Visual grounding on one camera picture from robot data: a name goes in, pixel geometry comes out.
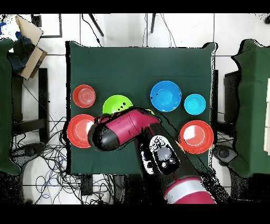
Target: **blue bowl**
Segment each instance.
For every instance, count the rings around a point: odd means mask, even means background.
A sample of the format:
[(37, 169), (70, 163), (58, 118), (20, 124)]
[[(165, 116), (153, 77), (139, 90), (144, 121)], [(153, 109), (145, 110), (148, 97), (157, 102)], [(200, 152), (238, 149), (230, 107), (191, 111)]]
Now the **blue bowl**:
[(199, 94), (189, 95), (184, 102), (184, 108), (191, 115), (201, 114), (206, 107), (206, 102), (203, 96)]
[(181, 90), (171, 81), (161, 81), (152, 88), (150, 99), (155, 109), (170, 112), (177, 108), (181, 101)]

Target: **cable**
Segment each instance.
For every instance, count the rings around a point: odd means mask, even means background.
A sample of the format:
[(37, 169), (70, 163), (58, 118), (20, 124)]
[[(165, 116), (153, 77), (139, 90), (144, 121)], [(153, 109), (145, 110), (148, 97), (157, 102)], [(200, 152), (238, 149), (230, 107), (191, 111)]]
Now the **cable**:
[(224, 141), (219, 141), (220, 139), (218, 139), (218, 141), (217, 141), (217, 143), (224, 143), (224, 142), (228, 142), (231, 146), (233, 145), (230, 141), (233, 141), (234, 139), (233, 138), (231, 138), (231, 139), (226, 139), (226, 138), (224, 138), (223, 137), (223, 135), (222, 134), (220, 134), (220, 133), (217, 133), (222, 139), (224, 139)]
[(144, 32), (143, 32), (143, 37), (142, 37), (142, 47), (143, 47), (143, 43), (144, 43), (144, 34), (145, 34), (145, 32), (146, 32), (146, 28), (145, 28), (145, 30), (144, 30)]
[(85, 21), (89, 26), (90, 26), (90, 28), (91, 28), (91, 30), (93, 31), (93, 34), (95, 35), (95, 38), (97, 39), (97, 42), (99, 43), (99, 45), (101, 46), (101, 44), (100, 44), (100, 40), (98, 39), (98, 37), (97, 37), (97, 35), (95, 34), (95, 32), (94, 32), (94, 30), (93, 30), (93, 28), (92, 28), (92, 26), (90, 25), (90, 23), (89, 22), (87, 22), (84, 18), (83, 18), (83, 13), (82, 13), (82, 20), (83, 21)]
[[(28, 90), (28, 88), (24, 85), (24, 87), (27, 89), (27, 91), (34, 97), (34, 95)], [(63, 143), (63, 133), (62, 130), (58, 131), (57, 129), (57, 124), (60, 122), (58, 121), (57, 123), (54, 123), (54, 126), (52, 128), (52, 130), (50, 131), (50, 133), (53, 131), (54, 128), (56, 128), (56, 132), (51, 134), (48, 142), (46, 144), (44, 144), (44, 148), (42, 151), (42, 154), (40, 155), (41, 158), (43, 158), (45, 160), (45, 162), (47, 163), (48, 167), (49, 167), (49, 171), (46, 173), (45, 177), (44, 176), (39, 176), (36, 179), (36, 182), (39, 178), (42, 178), (44, 180), (44, 183), (41, 185), (41, 189), (39, 189), (36, 183), (36, 189), (37, 191), (41, 194), (40, 197), (35, 201), (34, 204), (37, 204), (41, 198), (45, 198), (45, 199), (49, 199), (51, 200), (51, 204), (54, 204), (55, 198), (58, 197), (60, 204), (60, 192), (62, 190), (64, 190), (66, 193), (71, 193), (74, 194), (75, 197), (81, 201), (81, 204), (90, 204), (87, 202), (84, 202), (82, 200), (82, 197), (80, 195), (81, 193), (81, 189), (80, 189), (80, 183), (78, 182), (78, 179), (76, 176), (72, 176), (72, 175), (67, 175), (65, 172), (65, 167), (63, 167), (63, 162), (66, 161), (66, 155), (64, 155), (61, 151), (63, 149), (66, 149), (65, 144)], [(49, 145), (48, 143), (50, 142), (50, 140), (57, 135), (59, 138), (59, 145)], [(23, 144), (21, 144), (20, 142), (23, 140), (21, 139), (18, 143), (16, 142), (16, 136), (15, 136), (15, 146), (20, 147), (21, 145), (23, 146)], [(55, 186), (52, 185), (51, 181), (52, 180), (56, 180), (57, 181), (57, 185), (59, 185), (60, 191), (57, 193), (57, 195), (54, 197), (53, 201), (52, 201), (52, 196), (50, 193), (49, 188), (47, 188), (48, 186)], [(102, 197), (104, 196), (104, 194), (101, 193), (101, 191), (98, 192), (99, 193), (99, 200), (102, 200)]]
[(168, 29), (168, 31), (169, 31), (169, 33), (170, 33), (170, 36), (172, 37), (173, 42), (174, 42), (174, 44), (175, 44), (175, 39), (173, 38), (173, 35), (171, 34), (171, 31), (170, 31), (170, 29), (169, 29), (169, 27), (167, 26), (167, 23), (166, 23), (166, 21), (165, 21), (164, 13), (163, 13), (162, 15), (161, 15), (161, 13), (160, 13), (160, 16), (161, 16), (163, 22), (165, 23), (165, 26), (167, 27), (167, 29)]
[(146, 47), (148, 47), (148, 13), (146, 13)]
[(17, 143), (18, 148), (19, 148), (19, 144), (20, 144), (20, 142), (21, 142), (23, 139), (25, 139), (25, 138), (26, 138), (26, 134), (25, 134), (25, 133), (23, 133), (23, 134), (24, 134), (24, 137), (23, 137), (21, 140), (19, 140), (19, 141), (18, 141), (18, 143)]

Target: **black wire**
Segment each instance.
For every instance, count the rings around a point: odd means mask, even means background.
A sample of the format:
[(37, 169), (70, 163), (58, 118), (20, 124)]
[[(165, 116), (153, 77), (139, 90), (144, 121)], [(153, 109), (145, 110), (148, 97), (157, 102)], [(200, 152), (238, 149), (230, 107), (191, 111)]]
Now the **black wire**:
[(217, 143), (224, 143), (224, 142), (228, 142), (232, 145), (232, 143), (230, 141), (232, 141), (233, 139), (230, 139), (230, 140), (226, 140), (226, 141), (221, 141), (221, 142), (217, 142)]
[(228, 140), (228, 139), (226, 139), (226, 138), (224, 138), (223, 137), (223, 135), (221, 135), (220, 133), (217, 133), (221, 138), (223, 138), (224, 140)]
[(21, 140), (19, 140), (18, 143), (17, 143), (18, 148), (19, 148), (19, 143), (25, 138), (26, 138), (26, 134), (24, 133), (24, 137)]
[(98, 39), (98, 37), (97, 37), (97, 35), (95, 34), (95, 32), (94, 32), (94, 30), (93, 30), (93, 28), (92, 28), (92, 26), (90, 25), (90, 23), (89, 22), (87, 22), (86, 20), (84, 20), (84, 18), (83, 18), (83, 13), (82, 13), (82, 20), (83, 21), (85, 21), (89, 26), (90, 26), (90, 28), (91, 28), (91, 30), (93, 31), (93, 34), (95, 35), (95, 38), (97, 39), (97, 42), (99, 43), (99, 45), (101, 46), (101, 44), (100, 44), (100, 40)]
[(143, 47), (143, 43), (144, 43), (144, 35), (145, 35), (145, 33), (146, 33), (146, 28), (145, 28), (145, 30), (144, 30), (144, 32), (143, 32), (143, 37), (142, 37), (142, 47)]
[(62, 117), (56, 124), (54, 124), (53, 128), (50, 130), (50, 132), (53, 131), (53, 129), (57, 126), (57, 124), (59, 124), (61, 122), (62, 119), (66, 119), (66, 117)]
[[(27, 91), (34, 97), (34, 99), (43, 107), (43, 105), (35, 98), (35, 96), (28, 90), (28, 88), (24, 85), (24, 87), (27, 89)], [(41, 158), (43, 158), (45, 160), (45, 162), (47, 163), (49, 169), (51, 170), (50, 174), (49, 174), (49, 179), (48, 181), (45, 181), (45, 183), (42, 185), (44, 186), (44, 189), (43, 191), (39, 191), (38, 189), (38, 192), (41, 193), (40, 197), (36, 200), (36, 202), (34, 204), (37, 204), (39, 202), (39, 200), (43, 197), (44, 198), (44, 191), (45, 189), (47, 188), (48, 185), (51, 185), (51, 180), (52, 179), (56, 179), (57, 180), (57, 183), (58, 185), (61, 186), (61, 190), (64, 190), (66, 191), (65, 189), (67, 190), (72, 190), (72, 193), (76, 196), (76, 198), (78, 200), (81, 201), (81, 203), (83, 204), (83, 201), (76, 195), (75, 191), (76, 190), (79, 190), (79, 194), (80, 194), (80, 185), (79, 183), (76, 181), (76, 178), (74, 178), (74, 182), (72, 184), (76, 184), (76, 186), (79, 186), (79, 187), (74, 187), (70, 184), (71, 182), (71, 176), (69, 177), (69, 181), (67, 180), (67, 174), (65, 173), (65, 168), (62, 166), (62, 162), (65, 160), (66, 161), (66, 156), (61, 152), (62, 149), (65, 148), (65, 144), (63, 144), (63, 133), (62, 133), (62, 130), (61, 131), (58, 131), (57, 129), (57, 123), (54, 123), (54, 127), (52, 128), (52, 130), (54, 128), (56, 128), (57, 132), (53, 133), (48, 142), (45, 144), (44, 148), (43, 148), (43, 151), (42, 151), (42, 154), (40, 155)], [(59, 143), (59, 145), (55, 146), (55, 147), (52, 147), (51, 145), (49, 145), (49, 141), (55, 136), (55, 135), (58, 135), (58, 138), (59, 138), (59, 142), (62, 143), (62, 146), (61, 144)], [(19, 145), (20, 142), (18, 142), (16, 144), (16, 137), (15, 137), (15, 145)], [(49, 164), (49, 161), (52, 161), (54, 162), (54, 166), (53, 168), (51, 168), (50, 164)]]
[(169, 40), (169, 47), (171, 48), (171, 34), (170, 34), (170, 32), (169, 32), (169, 37), (170, 37), (170, 40)]
[(173, 38), (173, 35), (172, 35), (172, 33), (171, 33), (171, 31), (170, 31), (170, 29), (169, 29), (169, 27), (167, 26), (167, 23), (166, 23), (166, 21), (165, 21), (164, 13), (163, 13), (163, 16), (162, 16), (161, 13), (160, 13), (160, 16), (161, 16), (161, 18), (163, 19), (163, 22), (165, 23), (165, 26), (167, 27), (167, 29), (168, 29), (168, 31), (169, 31), (169, 33), (170, 33), (170, 36), (172, 37), (173, 42), (174, 42), (174, 44), (175, 44), (175, 39)]

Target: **dark green tablecloth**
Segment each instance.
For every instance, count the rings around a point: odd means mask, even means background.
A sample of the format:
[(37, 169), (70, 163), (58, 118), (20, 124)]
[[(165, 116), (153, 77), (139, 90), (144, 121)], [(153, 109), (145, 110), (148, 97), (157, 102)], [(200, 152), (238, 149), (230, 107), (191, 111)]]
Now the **dark green tablecloth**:
[[(173, 111), (163, 113), (180, 131), (191, 120), (209, 123), (211, 92), (211, 53), (214, 43), (205, 48), (86, 48), (70, 43), (71, 94), (81, 84), (90, 85), (96, 100), (90, 108), (79, 108), (71, 98), (71, 118), (78, 114), (93, 117), (102, 114), (102, 105), (107, 98), (120, 94), (127, 96), (134, 106), (151, 109), (162, 119), (164, 128), (178, 139), (179, 132), (158, 114), (150, 101), (152, 87), (159, 81), (175, 82), (182, 92), (180, 105)], [(189, 94), (201, 94), (206, 99), (205, 111), (189, 115), (184, 109), (184, 99)], [(208, 166), (208, 152), (199, 157), (188, 154), (198, 169)], [(72, 174), (136, 174), (140, 173), (134, 143), (123, 150), (98, 152), (94, 147), (77, 148), (71, 145)]]
[(264, 151), (267, 81), (270, 78), (270, 48), (245, 40), (238, 55), (242, 79), (238, 86), (239, 114), (235, 149), (239, 153), (231, 166), (242, 177), (270, 174), (270, 156)]
[(0, 40), (0, 171), (18, 175), (21, 169), (9, 159), (12, 140), (12, 67), (6, 56), (13, 46), (14, 42), (10, 39)]

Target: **white floor tile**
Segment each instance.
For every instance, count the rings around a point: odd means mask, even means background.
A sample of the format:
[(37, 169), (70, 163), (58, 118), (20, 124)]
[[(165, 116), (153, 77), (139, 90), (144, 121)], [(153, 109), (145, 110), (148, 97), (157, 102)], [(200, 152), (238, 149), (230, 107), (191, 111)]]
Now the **white floor tile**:
[(80, 42), (80, 15), (61, 14), (62, 38), (41, 38), (37, 46), (48, 54), (65, 54), (65, 41)]
[(216, 55), (236, 55), (241, 41), (255, 39), (264, 46), (270, 45), (270, 25), (252, 13), (216, 13)]
[(49, 171), (49, 167), (44, 159), (41, 157), (35, 158), (34, 160), (28, 162), (26, 168), (24, 170), (23, 175), (23, 185), (35, 185), (44, 184), (44, 180), (42, 178), (38, 178), (39, 176), (44, 176)]
[[(32, 200), (33, 203), (36, 202), (36, 200), (40, 197), (40, 193), (37, 191), (35, 186), (23, 186), (23, 194), (24, 199), (26, 200)], [(47, 191), (44, 191), (44, 196), (47, 198)], [(41, 197), (37, 204), (51, 204), (51, 199)]]
[(48, 69), (49, 120), (60, 120), (66, 116), (65, 56), (48, 55), (40, 67)]
[(233, 71), (237, 71), (238, 67), (231, 57), (216, 57), (215, 68), (218, 70), (218, 112), (224, 113), (224, 76)]
[(231, 186), (230, 172), (225, 166), (221, 166), (218, 160), (212, 157), (212, 168), (216, 171), (216, 177), (222, 186)]
[(40, 14), (43, 36), (60, 35), (59, 14)]

